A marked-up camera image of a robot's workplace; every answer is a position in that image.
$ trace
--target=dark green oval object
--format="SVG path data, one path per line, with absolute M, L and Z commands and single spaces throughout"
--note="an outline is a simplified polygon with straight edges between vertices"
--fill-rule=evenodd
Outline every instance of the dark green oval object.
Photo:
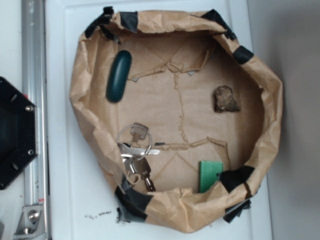
M 120 51 L 113 61 L 105 96 L 112 103 L 119 102 L 124 96 L 132 56 L 128 51 Z

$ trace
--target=black hexagonal object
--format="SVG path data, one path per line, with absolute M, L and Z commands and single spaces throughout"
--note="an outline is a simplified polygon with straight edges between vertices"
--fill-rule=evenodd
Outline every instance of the black hexagonal object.
M 36 106 L 0 77 L 0 190 L 37 156 Z

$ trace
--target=brown paper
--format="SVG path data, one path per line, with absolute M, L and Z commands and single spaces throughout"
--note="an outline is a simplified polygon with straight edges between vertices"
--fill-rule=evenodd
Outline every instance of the brown paper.
M 121 43 L 102 37 L 99 28 L 89 39 L 81 35 L 69 93 L 83 136 L 111 188 L 121 188 L 127 176 L 135 190 L 153 196 L 145 211 L 147 223 L 185 233 L 205 227 L 257 192 L 278 152 L 283 104 L 277 76 L 256 56 L 239 65 L 232 57 L 238 41 L 201 15 L 139 12 L 133 33 L 114 14 L 105 27 Z M 123 99 L 110 103 L 107 79 L 121 50 L 131 53 L 132 66 Z M 214 112 L 214 91 L 224 85 L 232 88 L 241 111 Z M 147 156 L 156 192 L 128 176 L 121 159 L 116 137 L 133 123 L 147 126 L 154 143 L 164 143 L 152 146 L 159 155 Z M 131 139 L 128 130 L 119 141 Z M 138 144 L 146 147 L 148 139 Z M 224 171 L 253 167 L 249 189 L 242 184 L 228 193 L 218 181 L 198 193 L 200 161 L 223 162 Z

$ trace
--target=paper bag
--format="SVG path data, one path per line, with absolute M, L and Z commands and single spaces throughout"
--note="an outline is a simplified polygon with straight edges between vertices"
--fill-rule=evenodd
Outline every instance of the paper bag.
M 132 65 L 123 99 L 111 103 L 106 87 L 121 50 Z M 240 111 L 214 111 L 220 86 L 232 89 Z M 282 83 L 215 10 L 114 14 L 106 7 L 79 38 L 69 97 L 128 221 L 184 233 L 223 216 L 230 222 L 250 206 L 278 152 Z M 147 126 L 160 150 L 147 156 L 155 192 L 130 179 L 116 143 L 133 123 Z M 119 141 L 131 139 L 125 131 Z M 145 139 L 135 147 L 147 146 Z M 200 161 L 224 166 L 205 193 L 198 193 Z

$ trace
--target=gray wall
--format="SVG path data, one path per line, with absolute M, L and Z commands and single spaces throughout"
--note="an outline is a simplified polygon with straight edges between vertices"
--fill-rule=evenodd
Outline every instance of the gray wall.
M 320 239 L 320 1 L 248 0 L 254 53 L 284 84 L 268 172 L 274 240 Z

